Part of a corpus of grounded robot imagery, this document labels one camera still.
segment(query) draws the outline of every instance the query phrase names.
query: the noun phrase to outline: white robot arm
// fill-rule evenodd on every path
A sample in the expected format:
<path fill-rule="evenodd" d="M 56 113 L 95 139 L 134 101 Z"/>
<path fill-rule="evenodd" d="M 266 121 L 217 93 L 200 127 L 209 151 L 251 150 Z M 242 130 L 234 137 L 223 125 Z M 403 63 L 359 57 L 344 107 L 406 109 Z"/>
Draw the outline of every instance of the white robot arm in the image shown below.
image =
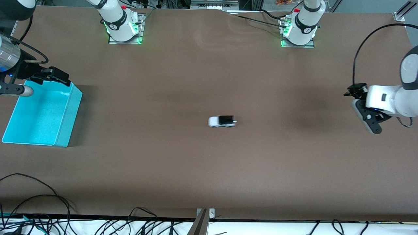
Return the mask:
<path fill-rule="evenodd" d="M 138 13 L 126 7 L 122 9 L 118 0 L 86 0 L 100 13 L 110 36 L 119 42 L 130 40 L 138 34 Z"/>
<path fill-rule="evenodd" d="M 118 0 L 86 0 L 103 17 L 110 36 L 119 42 L 130 40 L 138 34 L 138 13 L 122 7 Z M 12 20 L 26 20 L 35 10 L 36 0 L 0 0 L 0 16 Z"/>
<path fill-rule="evenodd" d="M 391 117 L 412 118 L 418 116 L 418 46 L 410 50 L 400 64 L 399 86 L 353 84 L 345 96 L 353 96 L 353 108 L 366 128 L 380 134 L 379 123 Z"/>
<path fill-rule="evenodd" d="M 303 7 L 299 12 L 287 15 L 290 18 L 288 30 L 283 34 L 291 43 L 295 45 L 305 45 L 314 36 L 318 29 L 318 22 L 325 12 L 324 0 L 304 0 Z"/>

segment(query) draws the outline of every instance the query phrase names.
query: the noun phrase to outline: green led light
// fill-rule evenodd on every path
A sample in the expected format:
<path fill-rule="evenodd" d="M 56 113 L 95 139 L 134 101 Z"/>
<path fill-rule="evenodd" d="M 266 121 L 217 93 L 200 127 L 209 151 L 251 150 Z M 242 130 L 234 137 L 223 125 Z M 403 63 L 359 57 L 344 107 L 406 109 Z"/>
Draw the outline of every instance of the green led light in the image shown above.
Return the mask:
<path fill-rule="evenodd" d="M 107 25 L 106 25 L 106 24 L 104 24 L 104 26 L 106 27 L 106 32 L 107 32 L 107 34 L 109 34 L 109 35 L 110 35 L 110 33 L 109 33 L 109 29 L 108 29 Z"/>
<path fill-rule="evenodd" d="M 137 31 L 137 30 L 135 30 L 135 29 L 132 27 L 132 24 L 129 24 L 129 27 L 131 28 L 132 33 L 136 33 L 136 31 Z"/>
<path fill-rule="evenodd" d="M 136 41 L 138 42 L 138 44 L 142 44 L 142 36 L 137 38 Z"/>

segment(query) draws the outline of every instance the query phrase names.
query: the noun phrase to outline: black cable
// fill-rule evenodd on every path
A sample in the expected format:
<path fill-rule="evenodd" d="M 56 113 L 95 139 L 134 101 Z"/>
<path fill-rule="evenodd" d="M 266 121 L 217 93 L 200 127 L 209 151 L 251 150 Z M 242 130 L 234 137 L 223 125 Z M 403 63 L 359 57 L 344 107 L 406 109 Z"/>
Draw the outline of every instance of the black cable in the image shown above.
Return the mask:
<path fill-rule="evenodd" d="M 407 125 L 407 124 L 405 124 L 405 123 L 403 123 L 403 121 L 400 119 L 400 117 L 396 117 L 396 119 L 399 121 L 399 123 L 402 125 L 402 126 L 404 126 L 404 127 L 406 127 L 406 128 L 411 128 L 413 125 L 414 125 L 414 119 L 412 118 L 412 117 L 410 117 L 409 118 L 409 125 Z"/>
<path fill-rule="evenodd" d="M 45 230 L 45 231 L 47 231 L 48 233 L 50 233 L 50 231 L 52 230 L 52 218 L 49 216 L 49 215 L 47 215 L 47 214 L 41 214 L 41 215 L 45 215 L 45 216 L 47 216 L 48 217 L 48 222 L 47 222 L 47 224 L 46 224 L 46 229 L 45 229 L 45 227 L 43 226 L 43 223 L 42 223 L 42 220 L 41 220 L 41 217 L 38 215 L 38 220 L 39 220 L 39 222 L 41 222 L 41 226 L 42 226 L 42 228 Z"/>
<path fill-rule="evenodd" d="M 364 40 L 363 42 L 360 44 L 359 48 L 357 49 L 356 55 L 354 56 L 354 61 L 353 61 L 353 85 L 356 83 L 355 81 L 355 72 L 356 72 L 356 60 L 357 60 L 357 56 L 359 55 L 360 49 L 363 47 L 364 43 L 367 41 L 367 39 L 369 39 L 374 33 L 376 33 L 377 31 L 383 29 L 383 28 L 387 28 L 387 27 L 391 27 L 391 26 L 405 26 L 405 27 L 411 27 L 411 28 L 416 28 L 418 29 L 418 26 L 416 25 L 411 25 L 411 24 L 402 24 L 402 23 L 394 23 L 394 24 L 388 24 L 388 25 L 384 25 L 381 27 L 378 27 L 377 29 L 375 29 L 373 32 L 371 32 Z"/>
<path fill-rule="evenodd" d="M 0 216 L 1 216 L 1 221 L 2 221 L 3 227 L 6 227 L 6 224 L 4 223 L 3 206 L 1 204 L 1 202 L 0 202 Z"/>
<path fill-rule="evenodd" d="M 136 9 L 138 9 L 137 7 L 135 7 L 134 5 L 132 5 L 132 4 L 129 4 L 129 3 L 125 3 L 125 2 L 123 2 L 122 0 L 119 0 L 121 3 L 123 3 L 123 4 L 125 4 L 125 5 L 128 5 L 128 6 L 130 6 L 130 7 L 133 7 L 133 8 L 136 8 Z M 140 5 L 142 5 L 142 6 L 144 6 L 145 7 L 145 5 L 143 4 L 143 3 L 139 3 L 139 2 L 136 2 L 137 4 L 140 4 Z M 147 7 L 151 7 L 151 8 L 154 8 L 154 9 L 157 9 L 156 7 L 154 7 L 154 6 L 151 6 L 151 5 L 147 5 Z"/>
<path fill-rule="evenodd" d="M 40 54 L 40 55 L 41 55 L 41 56 L 45 59 L 45 61 L 41 61 L 41 64 L 46 64 L 46 63 L 48 63 L 48 62 L 49 62 L 48 57 L 46 57 L 46 55 L 44 55 L 42 52 L 40 52 L 40 51 L 39 51 L 39 50 L 37 50 L 36 48 L 34 48 L 34 47 L 32 47 L 32 46 L 30 46 L 30 45 L 28 45 L 28 44 L 26 44 L 26 43 L 22 42 L 21 40 L 16 39 L 16 38 L 14 38 L 14 37 L 10 36 L 10 35 L 4 34 L 4 33 L 3 33 L 3 32 L 1 32 L 1 31 L 0 31 L 0 34 L 1 34 L 1 35 L 3 35 L 3 36 L 5 36 L 6 38 L 8 38 L 8 39 L 10 39 L 10 40 L 12 40 L 12 41 L 14 41 L 14 42 L 16 42 L 17 44 L 22 44 L 22 45 L 24 45 L 24 46 L 28 47 L 29 49 L 31 49 L 32 51 L 34 51 L 34 52 L 36 52 L 36 53 Z"/>
<path fill-rule="evenodd" d="M 26 35 L 28 34 L 28 32 L 29 32 L 29 29 L 31 29 L 31 26 L 32 26 L 32 21 L 33 21 L 33 15 L 31 15 L 31 17 L 29 18 L 29 23 L 28 23 L 28 26 L 26 27 L 26 30 L 25 30 L 25 32 L 23 33 L 23 35 L 20 37 L 20 41 L 23 41 L 23 39 L 26 37 Z"/>
<path fill-rule="evenodd" d="M 315 231 L 316 227 L 318 227 L 318 225 L 319 225 L 319 223 L 320 223 L 320 222 L 321 222 L 320 220 L 317 220 L 317 221 L 316 221 L 315 226 L 312 228 L 311 232 L 310 232 L 308 235 L 312 235 L 312 234 L 314 233 L 314 231 Z"/>
<path fill-rule="evenodd" d="M 97 230 L 96 230 L 96 232 L 94 233 L 94 235 L 97 235 L 97 233 L 100 231 L 100 229 L 103 227 L 103 226 L 105 226 L 106 224 L 108 224 L 110 222 L 110 220 L 107 220 L 104 224 L 102 224 Z"/>
<path fill-rule="evenodd" d="M 40 183 L 42 183 L 43 185 L 45 185 L 45 186 L 47 186 L 53 193 L 54 193 L 54 195 L 50 195 L 50 194 L 40 194 L 40 195 L 36 195 L 36 196 L 33 196 L 33 197 L 30 197 L 30 198 L 28 198 L 28 199 L 26 199 L 26 200 L 24 200 L 23 202 L 21 202 L 13 211 L 12 211 L 12 213 L 13 212 L 15 212 L 23 203 L 25 203 L 25 202 L 27 202 L 27 201 L 29 201 L 29 200 L 31 200 L 31 199 L 33 199 L 33 198 L 36 198 L 36 197 L 42 197 L 42 196 L 46 196 L 46 197 L 56 197 L 56 198 L 58 198 L 64 205 L 65 205 L 65 207 L 67 208 L 67 225 L 65 226 L 65 229 L 64 229 L 64 235 L 66 235 L 66 230 L 67 230 L 67 228 L 68 227 L 70 227 L 70 229 L 74 232 L 74 229 L 71 227 L 71 224 L 70 224 L 70 217 L 71 217 L 71 211 L 70 211 L 70 208 L 71 208 L 71 205 L 70 205 L 70 203 L 68 202 L 68 200 L 65 198 L 65 197 L 61 197 L 61 196 L 59 196 L 58 194 L 57 194 L 57 192 L 51 187 L 51 186 L 49 186 L 48 184 L 46 184 L 46 183 L 44 183 L 43 181 L 41 181 L 41 180 L 39 180 L 39 179 L 37 179 L 37 178 L 35 178 L 35 177 L 33 177 L 33 176 L 29 176 L 29 175 L 26 175 L 26 174 L 22 174 L 22 173 L 14 173 L 14 174 L 10 174 L 10 175 L 7 175 L 7 176 L 5 176 L 5 177 L 3 177 L 3 178 L 1 178 L 0 179 L 0 181 L 2 181 L 2 180 L 4 180 L 4 179 L 6 179 L 6 178 L 8 178 L 8 177 L 10 177 L 10 176 L 13 176 L 13 175 L 20 175 L 20 176 L 24 176 L 24 177 L 28 177 L 28 178 L 30 178 L 30 179 L 34 179 L 34 180 L 36 180 L 36 181 L 38 181 L 38 182 L 40 182 Z"/>
<path fill-rule="evenodd" d="M 131 217 L 131 215 L 134 213 L 134 211 L 135 211 L 136 209 L 140 209 L 140 210 L 142 210 L 142 211 L 144 211 L 144 212 L 146 212 L 146 213 L 148 213 L 148 214 L 150 214 L 150 215 L 153 215 L 154 217 L 158 218 L 158 216 L 157 216 L 156 214 L 152 213 L 150 210 L 148 210 L 148 209 L 147 209 L 147 208 L 145 208 L 145 207 L 135 207 L 134 209 L 132 209 L 132 211 L 131 211 L 131 213 L 129 214 L 128 218 L 129 218 L 129 217 Z"/>
<path fill-rule="evenodd" d="M 13 174 L 10 174 L 10 175 L 7 175 L 7 176 L 5 176 L 5 177 L 3 177 L 3 178 L 1 178 L 0 179 L 0 182 L 2 181 L 2 180 L 4 180 L 4 179 L 6 179 L 6 178 L 9 178 L 10 176 L 16 176 L 16 175 L 19 175 L 19 176 L 24 176 L 24 177 L 28 177 L 28 178 L 30 178 L 30 179 L 34 179 L 34 180 L 36 180 L 36 181 L 38 181 L 39 183 L 41 183 L 41 184 L 43 184 L 43 185 L 45 185 L 45 186 L 47 186 L 54 194 L 57 194 L 56 193 L 56 191 L 51 187 L 51 186 L 49 186 L 48 184 L 46 184 L 45 182 L 43 182 L 42 180 L 40 180 L 40 179 L 38 179 L 38 178 L 35 178 L 35 177 L 33 177 L 33 176 L 30 176 L 30 175 L 26 175 L 26 174 L 22 174 L 22 173 L 13 173 Z"/>
<path fill-rule="evenodd" d="M 153 233 L 153 230 L 154 230 L 154 228 L 156 228 L 156 227 L 158 227 L 158 226 L 160 226 L 162 223 L 164 223 L 164 221 L 161 221 L 159 224 L 157 224 L 156 225 L 156 223 L 157 223 L 157 221 L 155 221 L 154 223 L 152 223 L 152 228 L 148 231 L 148 232 L 146 232 L 145 233 L 145 235 L 148 235 L 148 233 L 150 233 L 151 232 L 151 234 Z"/>
<path fill-rule="evenodd" d="M 270 16 L 273 19 L 280 20 L 280 17 L 274 16 L 274 15 L 270 14 L 268 11 L 266 11 L 264 9 L 261 9 L 259 11 L 266 13 L 268 16 Z"/>
<path fill-rule="evenodd" d="M 261 21 L 261 20 L 248 18 L 248 17 L 245 17 L 245 16 L 240 16 L 240 15 L 235 15 L 235 16 L 240 17 L 240 18 L 244 18 L 244 19 L 247 19 L 247 20 L 257 21 L 257 22 L 260 22 L 260 23 L 263 23 L 263 24 L 273 25 L 273 26 L 276 26 L 276 27 L 279 27 L 279 28 L 286 28 L 286 26 L 284 26 L 284 25 L 277 25 L 277 24 L 273 24 L 273 23 L 269 23 L 269 22 L 265 22 L 265 21 Z"/>
<path fill-rule="evenodd" d="M 245 8 L 245 6 L 246 6 L 249 2 L 250 2 L 250 0 L 248 0 L 248 1 L 244 4 L 244 6 L 241 8 L 241 10 L 243 10 L 243 9 Z"/>
<path fill-rule="evenodd" d="M 301 1 L 300 3 L 298 3 L 295 7 L 293 7 L 293 9 L 291 10 L 291 12 L 293 12 L 296 9 L 296 7 L 298 7 L 301 3 L 303 3 L 303 1 Z"/>
<path fill-rule="evenodd" d="M 174 222 L 171 222 L 171 227 L 170 227 L 170 231 L 168 232 L 168 235 L 174 235 Z"/>
<path fill-rule="evenodd" d="M 192 221 L 194 221 L 194 220 L 185 220 L 185 221 L 181 221 L 181 222 L 178 222 L 178 223 L 174 224 L 174 225 L 173 225 L 173 227 L 174 227 L 174 226 L 176 226 L 176 225 L 178 225 L 178 224 L 184 223 L 184 222 L 192 222 Z M 171 226 L 170 226 L 170 227 L 167 227 L 167 228 L 165 228 L 165 229 L 163 229 L 163 230 L 162 230 L 162 231 L 160 231 L 157 235 L 161 235 L 161 233 L 163 233 L 164 231 L 166 231 L 166 230 L 167 230 L 167 229 L 169 229 L 169 228 L 171 228 Z"/>
<path fill-rule="evenodd" d="M 340 6 L 340 4 L 342 3 L 342 1 L 343 0 L 340 0 L 338 3 L 336 3 L 337 4 L 337 6 L 335 6 L 335 8 L 333 7 L 333 9 L 332 9 L 332 13 L 334 13 L 336 10 L 337 10 L 337 8 Z"/>
<path fill-rule="evenodd" d="M 33 221 L 33 225 L 32 225 L 32 228 L 31 228 L 31 230 L 29 230 L 29 232 L 28 232 L 28 234 L 27 235 L 30 235 L 31 234 L 31 232 L 32 232 L 32 230 L 33 230 L 33 228 L 35 227 L 35 220 Z"/>
<path fill-rule="evenodd" d="M 366 221 L 366 226 L 363 228 L 363 230 L 360 232 L 360 235 L 363 235 L 363 233 L 366 231 L 367 227 L 369 226 L 369 221 Z"/>
<path fill-rule="evenodd" d="M 341 232 L 337 230 L 337 228 L 335 228 L 334 223 L 338 222 L 338 224 L 340 225 L 341 228 Z M 342 228 L 341 222 L 339 220 L 332 220 L 332 227 L 334 228 L 335 231 L 337 231 L 337 233 L 339 233 L 340 235 L 344 235 L 344 229 Z"/>

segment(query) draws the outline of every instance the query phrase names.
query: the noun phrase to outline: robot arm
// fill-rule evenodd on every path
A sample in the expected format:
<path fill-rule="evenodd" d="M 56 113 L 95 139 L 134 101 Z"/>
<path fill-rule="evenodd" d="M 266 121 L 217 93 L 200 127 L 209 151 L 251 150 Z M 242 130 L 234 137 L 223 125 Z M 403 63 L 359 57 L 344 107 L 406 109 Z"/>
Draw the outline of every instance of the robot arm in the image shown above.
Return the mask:
<path fill-rule="evenodd" d="M 87 1 L 99 11 L 114 40 L 128 41 L 138 34 L 138 27 L 133 27 L 138 22 L 138 13 L 122 8 L 118 0 Z M 0 0 L 0 16 L 26 20 L 32 16 L 35 7 L 35 0 Z M 54 81 L 70 85 L 67 73 L 56 67 L 42 67 L 35 57 L 20 49 L 18 43 L 13 37 L 0 35 L 0 95 L 31 96 L 33 90 L 28 86 L 15 84 L 16 79 L 28 79 L 39 84 Z M 9 83 L 5 82 L 6 75 L 11 77 Z"/>
<path fill-rule="evenodd" d="M 410 50 L 400 64 L 399 86 L 354 84 L 345 96 L 355 97 L 353 108 L 366 128 L 381 133 L 379 123 L 391 117 L 418 116 L 418 46 Z"/>
<path fill-rule="evenodd" d="M 325 12 L 324 0 L 304 0 L 299 12 L 287 15 L 291 24 L 283 37 L 295 45 L 305 45 L 314 36 L 318 29 L 318 22 Z"/>
<path fill-rule="evenodd" d="M 119 42 L 130 40 L 138 34 L 138 13 L 119 5 L 118 0 L 86 0 L 92 4 L 102 16 L 104 25 L 110 36 Z"/>

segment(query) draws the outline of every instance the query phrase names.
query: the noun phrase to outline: plastic tray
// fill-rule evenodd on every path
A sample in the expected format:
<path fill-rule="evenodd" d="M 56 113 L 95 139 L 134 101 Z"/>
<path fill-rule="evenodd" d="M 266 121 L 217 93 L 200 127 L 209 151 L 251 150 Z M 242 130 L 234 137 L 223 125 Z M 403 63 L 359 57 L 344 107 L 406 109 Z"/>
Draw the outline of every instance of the plastic tray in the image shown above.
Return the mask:
<path fill-rule="evenodd" d="M 26 81 L 33 95 L 19 97 L 3 135 L 3 143 L 67 147 L 82 93 L 57 82 Z"/>

